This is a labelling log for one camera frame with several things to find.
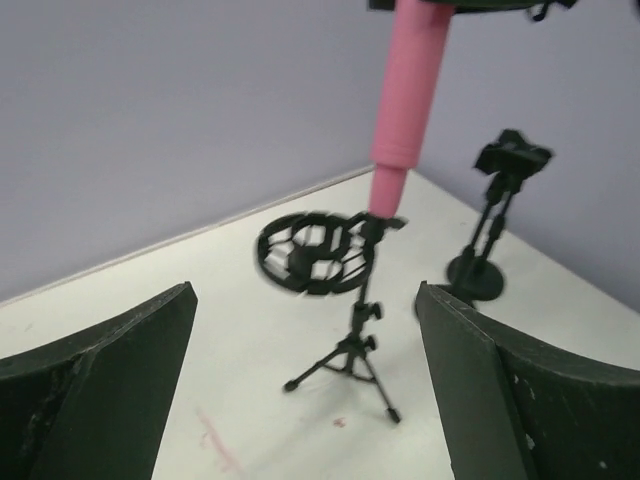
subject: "wall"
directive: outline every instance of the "wall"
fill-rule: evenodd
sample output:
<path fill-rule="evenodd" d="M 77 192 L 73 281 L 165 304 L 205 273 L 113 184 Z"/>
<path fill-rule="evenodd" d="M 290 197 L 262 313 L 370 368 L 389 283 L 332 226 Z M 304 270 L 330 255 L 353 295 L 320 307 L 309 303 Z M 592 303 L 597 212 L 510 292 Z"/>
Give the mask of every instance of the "wall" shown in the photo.
<path fill-rule="evenodd" d="M 367 165 L 390 20 L 364 0 L 0 4 L 0 301 Z"/>
<path fill-rule="evenodd" d="M 581 0 L 541 24 L 522 13 L 457 17 L 420 170 L 479 206 L 471 169 L 503 128 L 552 147 L 510 228 L 640 310 L 640 17 L 630 1 Z"/>

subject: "pink tube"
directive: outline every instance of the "pink tube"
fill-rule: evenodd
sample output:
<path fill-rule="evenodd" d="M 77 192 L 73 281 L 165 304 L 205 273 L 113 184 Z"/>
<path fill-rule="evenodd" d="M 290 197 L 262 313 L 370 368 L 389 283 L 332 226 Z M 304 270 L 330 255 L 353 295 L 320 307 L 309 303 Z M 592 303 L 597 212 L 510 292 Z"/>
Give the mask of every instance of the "pink tube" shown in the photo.
<path fill-rule="evenodd" d="M 422 0 L 396 0 L 371 147 L 376 170 L 369 212 L 377 217 L 396 214 L 407 171 L 418 164 L 454 9 Z"/>

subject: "pink smudge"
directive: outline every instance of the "pink smudge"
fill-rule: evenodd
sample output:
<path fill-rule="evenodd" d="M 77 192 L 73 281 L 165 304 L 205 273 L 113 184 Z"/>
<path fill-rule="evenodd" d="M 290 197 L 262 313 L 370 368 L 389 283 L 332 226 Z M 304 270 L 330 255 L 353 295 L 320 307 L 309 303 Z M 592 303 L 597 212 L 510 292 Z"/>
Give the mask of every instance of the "pink smudge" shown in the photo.
<path fill-rule="evenodd" d="M 220 455 L 220 457 L 225 462 L 225 466 L 222 468 L 222 471 L 224 472 L 232 469 L 238 473 L 242 473 L 242 467 L 222 442 L 220 435 L 218 435 L 218 432 L 213 426 L 213 423 L 211 422 L 209 417 L 207 417 L 207 415 L 200 408 L 196 408 L 196 416 L 198 417 L 198 420 L 200 420 L 202 426 L 205 428 L 206 436 L 211 441 L 213 448 L 216 449 L 218 455 Z"/>

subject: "black object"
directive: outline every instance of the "black object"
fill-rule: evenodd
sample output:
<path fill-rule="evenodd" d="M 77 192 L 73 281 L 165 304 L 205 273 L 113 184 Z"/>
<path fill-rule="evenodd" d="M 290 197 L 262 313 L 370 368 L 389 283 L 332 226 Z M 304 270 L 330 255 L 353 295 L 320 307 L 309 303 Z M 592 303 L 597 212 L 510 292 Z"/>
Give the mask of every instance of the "black object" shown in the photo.
<path fill-rule="evenodd" d="M 552 157 L 551 150 L 530 144 L 517 130 L 504 130 L 496 142 L 482 149 L 474 168 L 494 177 L 485 193 L 485 208 L 471 241 L 447 266 L 450 286 L 443 288 L 451 295 L 473 306 L 474 300 L 495 300 L 502 294 L 504 276 L 489 261 L 489 255 L 506 227 L 507 211 L 513 197 L 520 192 L 524 181 L 542 170 Z M 502 207 L 491 222 L 482 252 L 476 256 L 482 230 L 492 210 L 501 202 Z"/>
<path fill-rule="evenodd" d="M 256 261 L 269 280 L 292 292 L 346 293 L 369 279 L 375 245 L 385 230 L 398 230 L 404 224 L 401 219 L 377 219 L 367 213 L 351 218 L 325 212 L 287 215 L 260 232 Z M 313 238 L 314 231 L 319 239 Z"/>
<path fill-rule="evenodd" d="M 392 406 L 373 365 L 367 358 L 368 353 L 377 348 L 376 339 L 372 335 L 363 337 L 362 333 L 369 319 L 382 318 L 382 305 L 367 302 L 369 277 L 375 261 L 375 246 L 382 241 L 387 229 L 399 230 L 405 224 L 406 221 L 400 218 L 381 219 L 368 213 L 359 213 L 347 219 L 338 215 L 310 212 L 282 217 L 263 229 L 256 245 L 257 262 L 266 277 L 277 285 L 310 295 L 337 294 L 359 289 L 358 299 L 353 305 L 349 334 L 331 353 L 297 378 L 288 381 L 283 387 L 285 392 L 294 391 L 305 379 L 325 368 L 375 385 L 387 407 L 389 418 L 395 423 L 400 422 L 400 414 Z M 314 227 L 322 230 L 321 238 L 315 242 L 308 233 Z M 274 240 L 273 237 L 277 235 L 282 235 L 283 238 Z M 292 246 L 288 252 L 283 251 L 280 254 L 281 265 L 278 267 L 269 261 L 269 257 L 273 255 L 274 249 L 285 244 Z M 352 255 L 349 252 L 354 247 L 359 249 L 359 252 Z M 345 265 L 358 257 L 363 259 L 364 263 L 351 273 L 346 272 Z M 314 265 L 319 261 L 330 261 L 336 263 L 337 267 L 329 268 L 328 273 L 322 278 L 314 278 Z M 329 364 L 340 355 L 347 356 L 342 368 Z M 361 376 L 354 372 L 357 359 L 364 363 L 369 376 Z"/>
<path fill-rule="evenodd" d="M 549 8 L 558 4 L 566 9 L 573 7 L 578 0 L 423 0 L 430 3 L 455 5 L 456 14 L 498 13 L 525 10 L 535 22 L 544 20 Z M 396 9 L 395 0 L 368 0 L 369 10 L 391 12 Z"/>
<path fill-rule="evenodd" d="M 196 305 L 185 283 L 0 360 L 0 478 L 149 480 Z"/>
<path fill-rule="evenodd" d="M 456 480 L 640 478 L 640 372 L 556 348 L 426 282 L 417 307 Z"/>

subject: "white table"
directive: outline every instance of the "white table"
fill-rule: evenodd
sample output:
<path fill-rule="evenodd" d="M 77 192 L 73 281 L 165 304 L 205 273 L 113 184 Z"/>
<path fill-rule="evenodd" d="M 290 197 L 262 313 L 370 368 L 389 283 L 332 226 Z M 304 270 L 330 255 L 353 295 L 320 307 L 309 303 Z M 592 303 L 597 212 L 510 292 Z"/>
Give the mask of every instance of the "white table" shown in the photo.
<path fill-rule="evenodd" d="M 357 177 L 5 306 L 0 358 L 190 280 L 200 303 L 154 480 L 450 479 L 412 303 L 420 281 L 443 280 L 477 213 L 420 176 L 410 176 L 400 210 L 409 225 L 379 247 L 370 298 L 384 303 L 385 318 L 367 330 L 378 337 L 371 360 L 403 422 L 387 420 L 374 387 L 331 372 L 281 391 L 346 334 L 354 295 L 296 298 L 268 284 L 254 266 L 256 236 L 291 212 L 363 210 L 370 180 Z M 509 234 L 493 259 L 508 286 L 481 311 L 567 350 L 640 369 L 636 313 Z"/>

